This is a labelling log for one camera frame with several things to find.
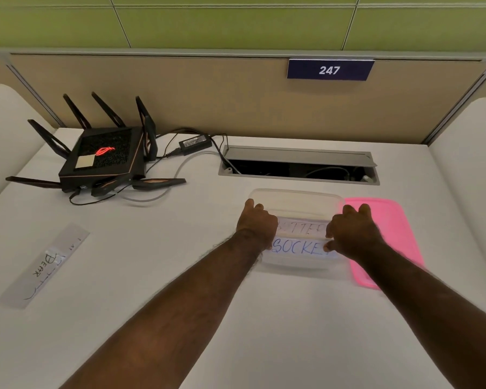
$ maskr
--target red logo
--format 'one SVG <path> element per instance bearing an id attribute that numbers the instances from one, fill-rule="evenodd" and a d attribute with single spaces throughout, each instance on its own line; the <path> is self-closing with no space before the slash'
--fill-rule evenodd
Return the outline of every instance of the red logo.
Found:
<path id="1" fill-rule="evenodd" d="M 108 151 L 115 150 L 114 147 L 102 147 L 101 149 L 97 150 L 95 152 L 96 156 L 102 156 L 103 154 L 106 154 Z"/>

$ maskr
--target person's left arm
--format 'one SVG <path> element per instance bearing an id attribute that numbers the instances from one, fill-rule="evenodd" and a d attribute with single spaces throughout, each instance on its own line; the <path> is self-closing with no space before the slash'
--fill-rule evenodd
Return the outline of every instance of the person's left arm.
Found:
<path id="1" fill-rule="evenodd" d="M 154 296 L 61 389 L 178 388 L 276 230 L 277 217 L 249 199 L 236 233 Z"/>

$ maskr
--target person's right arm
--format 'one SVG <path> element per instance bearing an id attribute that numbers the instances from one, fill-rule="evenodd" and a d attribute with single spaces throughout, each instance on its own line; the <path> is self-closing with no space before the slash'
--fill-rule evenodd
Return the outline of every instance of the person's right arm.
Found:
<path id="1" fill-rule="evenodd" d="M 455 389 L 486 389 L 486 313 L 390 248 L 368 205 L 328 224 L 326 250 L 356 261 L 394 304 Z"/>

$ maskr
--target pink lid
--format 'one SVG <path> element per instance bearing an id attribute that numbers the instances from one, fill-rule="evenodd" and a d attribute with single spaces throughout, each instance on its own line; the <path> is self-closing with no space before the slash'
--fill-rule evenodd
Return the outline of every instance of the pink lid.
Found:
<path id="1" fill-rule="evenodd" d="M 424 267 L 423 257 L 419 252 L 416 239 L 410 228 L 407 217 L 398 202 L 380 198 L 346 198 L 346 205 L 353 206 L 356 210 L 363 203 L 371 208 L 373 221 L 376 223 L 383 239 L 393 249 L 410 259 L 417 265 Z M 378 289 L 378 286 L 355 261 L 349 260 L 351 271 L 356 282 L 368 288 Z"/>

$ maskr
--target black router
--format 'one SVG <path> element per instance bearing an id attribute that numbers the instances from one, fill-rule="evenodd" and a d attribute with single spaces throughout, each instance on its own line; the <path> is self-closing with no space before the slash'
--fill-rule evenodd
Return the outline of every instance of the black router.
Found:
<path id="1" fill-rule="evenodd" d="M 35 187 L 58 188 L 63 192 L 91 189 L 92 196 L 103 196 L 120 185 L 149 191 L 185 183 L 185 179 L 145 179 L 146 163 L 156 160 L 156 125 L 140 97 L 135 100 L 142 126 L 136 127 L 127 127 L 97 94 L 92 92 L 92 97 L 116 127 L 92 129 L 81 111 L 64 94 L 63 98 L 84 129 L 72 150 L 36 121 L 28 120 L 52 150 L 66 160 L 59 171 L 59 183 L 17 176 L 6 180 Z"/>

